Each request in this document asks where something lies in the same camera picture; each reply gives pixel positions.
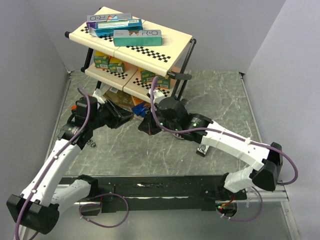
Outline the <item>panda keychain with keys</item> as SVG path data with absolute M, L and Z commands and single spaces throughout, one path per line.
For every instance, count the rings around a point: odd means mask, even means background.
M 97 146 L 96 143 L 92 139 L 89 139 L 87 141 L 87 144 L 92 148 L 95 148 Z

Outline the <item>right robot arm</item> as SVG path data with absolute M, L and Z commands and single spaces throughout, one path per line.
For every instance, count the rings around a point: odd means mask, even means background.
M 148 135 L 169 129 L 184 140 L 219 149 L 248 164 L 243 170 L 223 175 L 215 188 L 223 199 L 254 186 L 266 191 L 276 189 L 283 165 L 281 145 L 275 142 L 259 145 L 204 115 L 187 112 L 184 105 L 172 97 L 164 98 L 156 104 L 155 110 L 149 110 L 138 129 Z

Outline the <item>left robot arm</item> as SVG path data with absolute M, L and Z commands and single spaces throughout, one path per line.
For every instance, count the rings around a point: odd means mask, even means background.
M 61 191 L 56 191 L 56 188 L 69 166 L 93 137 L 94 130 L 104 126 L 117 129 L 133 116 L 133 112 L 111 100 L 99 103 L 93 96 L 84 96 L 76 101 L 51 154 L 36 177 L 20 195 L 12 194 L 6 202 L 16 226 L 46 235 L 71 205 L 81 199 L 95 200 L 99 195 L 99 183 L 88 175 L 80 175 Z

